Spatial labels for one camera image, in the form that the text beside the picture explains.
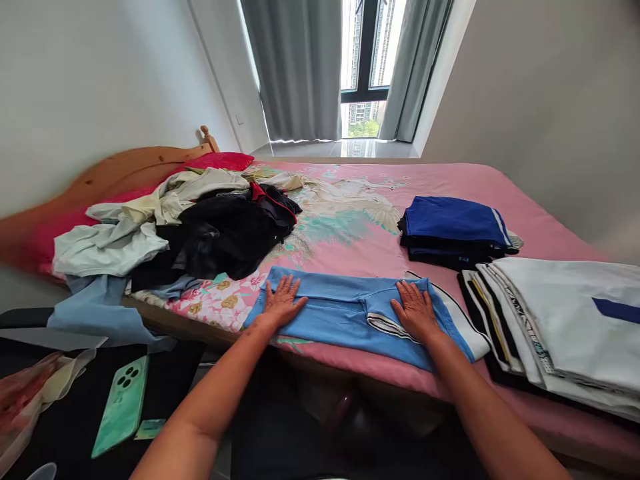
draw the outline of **green phone case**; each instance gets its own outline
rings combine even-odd
[[[138,429],[145,397],[147,362],[144,356],[115,372],[91,452],[92,459],[128,439]]]

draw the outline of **bed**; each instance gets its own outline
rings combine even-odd
[[[202,127],[202,132],[202,144],[192,149],[148,147],[112,155],[81,174],[50,202],[0,220],[2,261],[55,281],[42,273],[25,251],[25,239],[38,223],[80,205],[158,184],[177,165],[218,151],[208,129]],[[145,291],[125,298],[124,304],[137,308],[149,328],[212,345],[233,342],[272,265],[356,277],[402,278],[412,272],[430,278],[465,308],[456,272],[410,262],[398,244],[397,215],[415,195],[460,197],[498,209],[508,228],[525,242],[521,256],[607,260],[490,167],[320,165],[265,160],[255,159],[248,170],[256,175],[288,171],[306,179],[302,189],[289,192],[303,209],[294,233],[243,280],[230,280],[222,274],[174,302]],[[448,399],[446,388],[434,375],[390,358],[288,337],[278,337],[273,344],[295,359],[306,359],[300,362],[302,365],[324,365],[402,391]],[[491,382],[484,361],[475,366]],[[635,433],[588,413],[492,385],[552,450],[614,471],[640,471],[640,437]]]

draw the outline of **hand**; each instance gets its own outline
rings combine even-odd
[[[425,339],[429,336],[441,333],[429,292],[422,294],[415,283],[409,284],[405,280],[397,282],[396,286],[404,308],[395,299],[391,300],[391,306],[405,330],[422,343],[426,343]]]
[[[273,322],[278,329],[284,327],[302,310],[309,300],[307,297],[302,297],[298,302],[294,303],[295,294],[300,287],[300,279],[292,285],[293,275],[283,275],[280,279],[280,284],[275,293],[271,291],[271,282],[267,280],[267,302],[265,305],[265,311],[261,317],[268,319],[269,322]]]

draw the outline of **black table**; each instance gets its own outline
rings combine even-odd
[[[15,311],[0,315],[0,328],[42,326],[42,317],[46,323],[48,309],[35,310],[18,315],[20,325],[11,321],[16,318]],[[171,416],[189,391],[203,348],[202,343],[179,341],[171,352],[149,357],[142,420]],[[34,365],[51,352],[44,347],[0,338],[0,375]],[[4,478],[25,480],[48,462],[57,465],[56,480],[129,478],[150,440],[129,438],[94,460],[91,450],[113,374],[146,353],[145,345],[98,349],[96,358],[87,365],[86,372],[76,378],[67,396],[40,415],[31,442]]]

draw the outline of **floral bedsheet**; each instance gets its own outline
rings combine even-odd
[[[477,201],[496,208],[507,227],[525,242],[520,256],[551,260],[606,261],[600,253],[555,220],[504,174],[483,165],[318,165],[254,163],[262,174],[289,171],[305,186],[289,192],[303,209],[294,232],[278,245],[258,270],[234,281],[225,274],[206,280],[178,301],[166,302],[147,292],[134,298],[226,331],[242,328],[272,265],[354,277],[402,278],[406,271],[428,277],[460,305],[464,300],[456,272],[410,262],[399,246],[396,222],[416,195]],[[312,357],[338,369],[368,375],[402,388],[447,399],[436,376],[394,359],[364,351],[279,337],[280,348]],[[491,382],[484,361],[474,364]],[[552,401],[494,385],[533,428],[569,439],[581,447],[640,459],[640,438],[600,418]]]

